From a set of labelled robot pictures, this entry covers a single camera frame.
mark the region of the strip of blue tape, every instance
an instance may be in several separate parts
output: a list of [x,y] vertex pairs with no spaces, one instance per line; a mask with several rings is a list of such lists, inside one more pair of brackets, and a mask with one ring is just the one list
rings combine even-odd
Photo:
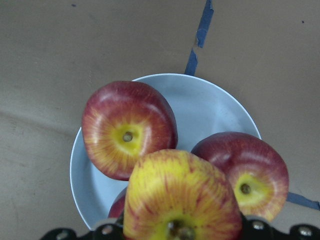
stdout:
[[312,201],[310,199],[307,199],[306,197],[293,193],[293,192],[289,192],[287,199],[288,202],[294,203],[294,204],[298,204],[304,207],[308,207],[311,209],[315,209],[315,210],[319,210],[320,211],[320,202],[319,201]]
[[[212,6],[212,0],[207,0],[205,2],[202,17],[199,23],[198,30],[196,32],[197,46],[200,48],[203,48],[205,45],[205,40],[207,37],[207,33],[209,30],[209,26],[210,26],[212,17],[214,15],[214,12],[215,11]],[[184,74],[194,76],[196,73],[197,66],[198,66],[198,58],[194,49],[192,48]],[[286,200],[294,204],[298,204],[301,206],[305,206],[305,207],[320,211],[319,201],[312,201],[296,193],[289,192]]]
[[[197,46],[203,48],[205,45],[205,40],[211,23],[211,19],[214,15],[214,9],[212,7],[212,0],[206,0],[201,20],[196,31]],[[198,58],[194,51],[191,49],[188,63],[186,64],[184,74],[194,76],[198,66]]]

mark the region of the red apple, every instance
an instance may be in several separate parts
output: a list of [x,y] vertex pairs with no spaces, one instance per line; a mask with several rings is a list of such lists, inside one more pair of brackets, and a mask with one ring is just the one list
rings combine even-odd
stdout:
[[125,199],[126,199],[127,188],[125,187],[114,199],[110,211],[108,213],[108,218],[119,218],[125,209]]
[[82,115],[89,159],[106,176],[127,181],[138,158],[178,143],[174,112],[153,87],[114,81],[89,98]]
[[123,233],[132,240],[237,240],[242,217],[225,174],[190,152],[143,156],[126,190]]
[[273,220],[286,202],[289,174],[281,156],[266,142],[242,132],[219,132],[191,152],[222,170],[240,210]]

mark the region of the apple stem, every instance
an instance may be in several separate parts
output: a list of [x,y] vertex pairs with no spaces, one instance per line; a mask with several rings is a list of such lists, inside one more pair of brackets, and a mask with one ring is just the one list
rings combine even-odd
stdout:
[[195,240],[196,233],[192,227],[185,226],[182,221],[171,221],[168,223],[167,240]]
[[133,138],[132,132],[126,131],[125,134],[123,135],[122,139],[125,142],[130,142]]
[[250,186],[246,183],[242,184],[240,189],[243,194],[249,194],[251,192]]

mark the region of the light blue plate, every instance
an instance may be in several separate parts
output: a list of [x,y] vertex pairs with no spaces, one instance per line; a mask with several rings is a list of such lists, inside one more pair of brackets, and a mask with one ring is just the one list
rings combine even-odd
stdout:
[[[148,75],[134,81],[157,89],[171,105],[177,122],[177,149],[191,151],[200,140],[225,131],[261,138],[246,109],[211,82],[177,73]],[[128,184],[108,178],[90,162],[81,128],[72,148],[70,183],[76,207],[90,230],[108,216],[114,199]]]

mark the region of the silver bolt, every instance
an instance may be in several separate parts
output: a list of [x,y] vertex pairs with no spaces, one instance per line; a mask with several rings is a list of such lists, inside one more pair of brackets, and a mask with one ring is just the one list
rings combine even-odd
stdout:
[[111,225],[107,225],[104,228],[102,228],[101,232],[103,235],[108,235],[108,234],[112,233],[113,230],[114,230],[114,228]]
[[68,232],[66,230],[62,230],[62,232],[60,232],[57,236],[55,236],[56,240],[63,240],[66,239],[68,237]]
[[252,226],[257,230],[263,230],[265,228],[265,224],[262,221],[253,221]]
[[298,231],[301,235],[303,236],[312,236],[312,231],[309,227],[307,226],[301,226],[298,228]]

